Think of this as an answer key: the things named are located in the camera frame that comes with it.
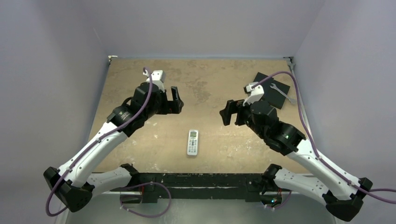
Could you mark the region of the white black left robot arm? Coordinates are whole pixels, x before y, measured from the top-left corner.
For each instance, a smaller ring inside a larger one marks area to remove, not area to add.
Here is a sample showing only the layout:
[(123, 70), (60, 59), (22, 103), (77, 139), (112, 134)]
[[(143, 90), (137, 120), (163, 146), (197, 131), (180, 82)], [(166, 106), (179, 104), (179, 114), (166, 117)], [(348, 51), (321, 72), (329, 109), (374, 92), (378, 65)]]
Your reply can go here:
[(176, 86), (171, 87), (172, 100), (161, 89), (161, 83), (141, 83), (133, 96), (113, 109), (97, 134), (71, 159), (59, 168), (49, 167), (44, 173), (51, 192), (45, 209), (48, 216), (50, 201), (56, 196), (71, 212), (85, 207), (89, 201), (110, 190), (125, 188), (133, 191), (139, 186), (139, 172), (132, 165), (123, 164), (105, 173), (94, 173), (95, 168), (118, 145), (142, 128), (154, 115), (179, 114), (184, 106)]

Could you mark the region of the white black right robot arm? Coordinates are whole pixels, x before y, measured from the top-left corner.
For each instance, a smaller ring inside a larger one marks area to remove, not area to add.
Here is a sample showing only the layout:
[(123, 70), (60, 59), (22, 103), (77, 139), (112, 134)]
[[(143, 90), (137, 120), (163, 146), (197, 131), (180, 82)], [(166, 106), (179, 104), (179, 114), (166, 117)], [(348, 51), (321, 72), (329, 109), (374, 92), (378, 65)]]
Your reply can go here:
[(345, 222), (352, 221), (360, 212), (373, 183), (332, 162), (300, 130), (281, 121), (276, 108), (268, 102), (229, 100), (219, 114), (226, 126), (236, 114), (235, 125), (249, 127), (270, 149), (299, 163), (313, 175), (306, 177), (272, 164), (262, 177), (266, 189), (279, 187), (303, 194), (323, 204), (330, 214)]

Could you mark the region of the white remote control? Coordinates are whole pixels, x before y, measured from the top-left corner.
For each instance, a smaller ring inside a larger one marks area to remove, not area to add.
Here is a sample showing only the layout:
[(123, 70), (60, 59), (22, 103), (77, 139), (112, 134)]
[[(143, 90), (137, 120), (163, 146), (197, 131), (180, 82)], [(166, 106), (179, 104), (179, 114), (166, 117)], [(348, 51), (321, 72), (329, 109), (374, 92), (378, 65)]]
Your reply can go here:
[(198, 155), (198, 138), (199, 131), (198, 130), (190, 130), (188, 133), (188, 141), (187, 141), (187, 155), (188, 156), (197, 156)]

